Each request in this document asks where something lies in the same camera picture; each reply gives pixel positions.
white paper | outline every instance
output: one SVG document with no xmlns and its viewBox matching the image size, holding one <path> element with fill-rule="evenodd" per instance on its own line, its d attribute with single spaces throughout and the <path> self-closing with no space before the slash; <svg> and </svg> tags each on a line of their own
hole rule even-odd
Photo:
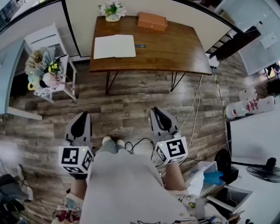
<svg viewBox="0 0 280 224">
<path fill-rule="evenodd" d="M 95 38 L 94 59 L 135 56 L 136 53 L 132 35 L 113 35 Z"/>
</svg>

wooden floor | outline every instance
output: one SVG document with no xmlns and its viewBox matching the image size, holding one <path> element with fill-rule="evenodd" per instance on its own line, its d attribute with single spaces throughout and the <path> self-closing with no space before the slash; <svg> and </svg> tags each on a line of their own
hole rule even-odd
<svg viewBox="0 0 280 224">
<path fill-rule="evenodd" d="M 0 123 L 0 174 L 16 175 L 17 164 L 23 165 L 35 198 L 32 203 L 26 204 L 25 215 L 31 223 L 49 223 L 70 186 L 71 177 L 57 165 L 57 151 L 63 142 L 67 122 L 76 114 L 82 111 L 91 114 L 92 141 L 96 147 L 100 147 L 102 138 L 107 135 L 135 143 L 143 137 L 152 138 L 149 111 L 154 106 L 168 110 L 181 124 L 190 110 L 200 81 L 200 75 L 186 74 L 170 93 L 170 73 L 121 72 L 109 95 L 105 96 L 106 74 L 89 73 L 88 63 L 77 64 L 76 67 L 77 102 L 60 93 L 54 97 L 55 103 L 51 104 L 28 93 L 12 98 L 10 106 L 38 113 L 44 119 L 37 121 L 4 115 Z M 222 62 L 215 73 L 226 105 L 238 101 L 238 92 L 250 86 L 257 87 L 259 94 L 266 94 L 266 76 L 257 74 L 248 77 L 238 54 Z M 219 149 L 226 147 L 223 110 L 214 76 L 203 76 L 200 96 L 189 157 L 211 160 Z M 182 127 L 187 141 L 193 132 L 198 101 L 197 97 Z M 151 156 L 150 143 L 139 144 L 135 152 Z M 182 169 L 186 170 L 195 163 L 186 162 Z"/>
</svg>

wooden box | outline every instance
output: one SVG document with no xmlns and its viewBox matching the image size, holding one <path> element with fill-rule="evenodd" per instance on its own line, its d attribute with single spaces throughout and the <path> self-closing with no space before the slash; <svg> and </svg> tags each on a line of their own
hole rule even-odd
<svg viewBox="0 0 280 224">
<path fill-rule="evenodd" d="M 153 30 L 164 31 L 167 27 L 166 18 L 150 13 L 140 12 L 137 26 Z"/>
</svg>

foot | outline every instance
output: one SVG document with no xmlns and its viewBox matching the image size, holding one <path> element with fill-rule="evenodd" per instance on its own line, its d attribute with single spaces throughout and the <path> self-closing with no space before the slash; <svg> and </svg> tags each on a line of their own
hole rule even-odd
<svg viewBox="0 0 280 224">
<path fill-rule="evenodd" d="M 22 174 L 22 166 L 17 165 L 17 175 L 21 181 L 24 181 L 25 177 Z"/>
<path fill-rule="evenodd" d="M 125 146 L 124 141 L 121 139 L 117 140 L 116 144 L 122 146 L 123 148 Z"/>
<path fill-rule="evenodd" d="M 106 141 L 111 140 L 111 138 L 109 136 L 105 136 L 102 140 L 102 145 L 105 144 Z"/>
<path fill-rule="evenodd" d="M 27 181 L 23 181 L 23 184 L 21 186 L 22 192 L 27 196 L 27 200 L 33 201 L 33 190 L 30 186 L 28 186 Z"/>
</svg>

wooden table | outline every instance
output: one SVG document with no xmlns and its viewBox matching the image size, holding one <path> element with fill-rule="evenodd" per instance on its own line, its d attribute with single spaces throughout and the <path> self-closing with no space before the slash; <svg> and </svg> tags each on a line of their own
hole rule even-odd
<svg viewBox="0 0 280 224">
<path fill-rule="evenodd" d="M 0 51 L 0 114 L 9 113 L 26 118 L 42 120 L 43 117 L 40 115 L 9 107 L 14 73 L 23 49 L 24 39 L 22 38 Z"/>
<path fill-rule="evenodd" d="M 119 71 L 155 70 L 211 75 L 201 42 L 194 28 L 168 21 L 165 32 L 137 27 L 138 17 L 125 16 L 118 22 L 107 22 L 105 17 L 97 17 L 92 50 L 90 72 L 107 72 L 106 94 Z M 110 35 L 133 35 L 135 45 L 145 44 L 144 48 L 136 48 L 136 57 L 93 59 L 95 38 Z M 117 71 L 109 85 L 110 71 Z M 171 90 L 177 86 L 176 76 Z"/>
</svg>

